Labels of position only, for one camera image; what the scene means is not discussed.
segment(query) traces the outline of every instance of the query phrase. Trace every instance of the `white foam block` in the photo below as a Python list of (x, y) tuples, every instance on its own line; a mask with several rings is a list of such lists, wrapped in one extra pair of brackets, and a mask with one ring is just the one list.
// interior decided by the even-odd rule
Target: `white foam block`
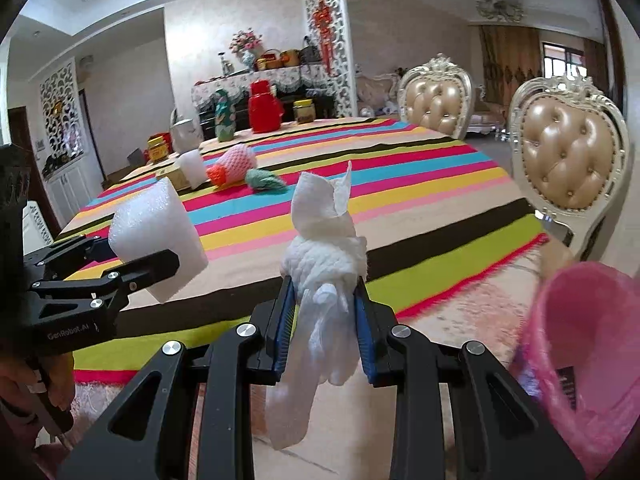
[(182, 170), (182, 173), (189, 181), (191, 189), (196, 189), (198, 186), (209, 180), (209, 177), (207, 176), (207, 168), (205, 167), (204, 160), (202, 160), (198, 150), (191, 150), (190, 152), (183, 153), (178, 157), (177, 163)]
[(207, 256), (195, 226), (168, 178), (123, 203), (113, 215), (109, 245), (127, 263), (142, 256), (172, 250), (180, 267), (175, 276), (147, 290), (164, 303), (205, 267)]

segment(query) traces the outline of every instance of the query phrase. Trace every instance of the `ceiling light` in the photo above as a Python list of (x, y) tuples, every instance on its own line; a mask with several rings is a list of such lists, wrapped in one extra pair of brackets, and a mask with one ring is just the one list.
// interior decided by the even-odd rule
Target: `ceiling light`
[(521, 6), (505, 0), (482, 0), (476, 3), (478, 14), (486, 20), (519, 23), (524, 15)]

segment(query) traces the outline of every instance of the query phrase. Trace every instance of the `finger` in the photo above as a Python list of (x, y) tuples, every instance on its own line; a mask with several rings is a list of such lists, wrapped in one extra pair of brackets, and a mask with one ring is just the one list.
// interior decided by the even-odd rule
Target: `finger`
[(0, 357), (0, 377), (11, 379), (14, 383), (35, 384), (38, 382), (36, 374), (27, 364), (15, 357)]
[(44, 358), (42, 366), (50, 379), (49, 400), (61, 410), (68, 409), (76, 394), (73, 355), (69, 353)]

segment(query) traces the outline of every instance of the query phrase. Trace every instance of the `tufted chair back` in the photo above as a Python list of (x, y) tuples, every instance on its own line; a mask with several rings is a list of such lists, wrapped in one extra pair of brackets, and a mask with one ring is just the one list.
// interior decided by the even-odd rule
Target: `tufted chair back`
[(464, 139), (473, 114), (473, 88), (467, 72), (438, 54), (404, 74), (398, 92), (400, 118)]
[(620, 111), (591, 78), (536, 78), (510, 108), (514, 178), (529, 201), (572, 232), (580, 257), (630, 169)]

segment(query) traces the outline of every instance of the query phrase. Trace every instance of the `pink trash bin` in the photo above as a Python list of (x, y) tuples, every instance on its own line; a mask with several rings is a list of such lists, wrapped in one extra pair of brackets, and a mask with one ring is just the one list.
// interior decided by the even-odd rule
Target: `pink trash bin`
[[(575, 378), (575, 409), (556, 370), (568, 391)], [(536, 298), (511, 372), (595, 478), (640, 415), (640, 283), (597, 262), (558, 272)]]

